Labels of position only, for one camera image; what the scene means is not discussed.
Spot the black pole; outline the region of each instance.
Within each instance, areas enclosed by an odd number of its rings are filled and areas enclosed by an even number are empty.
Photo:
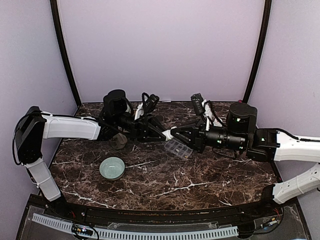
[[[51,12],[52,12],[53,24],[55,28],[56,39],[58,40],[58,45],[60,48],[60,53],[61,53],[65,73],[68,78],[75,103],[78,107],[80,107],[82,103],[81,103],[79,92],[76,86],[74,75],[71,71],[71,66],[70,66],[70,62],[67,54],[65,40],[64,40],[64,36],[61,28],[57,0],[50,0],[50,4],[51,4]]]
[[[264,49],[265,45],[265,40],[266,40],[266,35],[267,35],[267,29],[268,29],[268,23],[269,23],[269,17],[270,17],[270,11],[271,11],[271,4],[272,0],[265,0],[264,3],[264,11],[263,11],[263,17],[262,17],[262,24],[261,24],[261,29],[260,29],[260,35],[259,35],[259,40],[258,40],[258,45],[256,47],[256,52],[253,60],[253,65],[249,77],[248,84],[246,86],[246,90],[243,96],[243,103],[248,103],[250,94],[252,92],[252,88],[254,87],[261,56],[262,56],[262,51]]]

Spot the white wall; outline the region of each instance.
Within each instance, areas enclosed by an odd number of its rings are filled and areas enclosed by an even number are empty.
[[[83,102],[120,88],[190,100],[242,99],[263,16],[260,0],[60,0]]]
[[[320,136],[320,1],[272,2],[263,55],[249,104],[260,128]],[[314,163],[281,162],[286,181]],[[312,239],[320,236],[320,192],[299,197]]]
[[[61,60],[50,1],[0,3],[0,239],[15,239],[30,193],[27,171],[14,164],[11,140],[19,118],[31,106],[61,114],[76,110]],[[46,163],[58,140],[46,140]]]

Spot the round bowl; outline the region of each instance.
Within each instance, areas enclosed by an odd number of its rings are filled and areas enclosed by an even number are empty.
[[[125,173],[125,163],[118,157],[105,159],[99,167],[100,174],[111,181],[118,180]]]

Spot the white perforated rail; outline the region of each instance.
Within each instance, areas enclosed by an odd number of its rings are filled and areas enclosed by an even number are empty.
[[[33,214],[33,222],[71,234],[72,223],[43,216],[37,213]],[[115,231],[95,227],[101,240],[215,240],[238,236],[236,226],[221,229],[190,231],[190,232],[132,232],[132,231]],[[97,239],[96,233],[91,239]]]

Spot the dark brown marble surface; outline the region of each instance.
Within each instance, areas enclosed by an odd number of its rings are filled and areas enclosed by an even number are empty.
[[[214,104],[225,117],[229,102]],[[79,116],[98,116],[102,103],[85,103]],[[190,102],[158,103],[153,113],[166,128],[196,119]],[[103,178],[101,162],[119,157],[126,164],[123,177]],[[123,210],[196,210],[258,201],[262,189],[276,182],[269,163],[240,156],[221,157],[207,147],[181,159],[167,152],[164,143],[128,141],[113,149],[109,141],[64,139],[50,167],[66,199],[71,203]]]

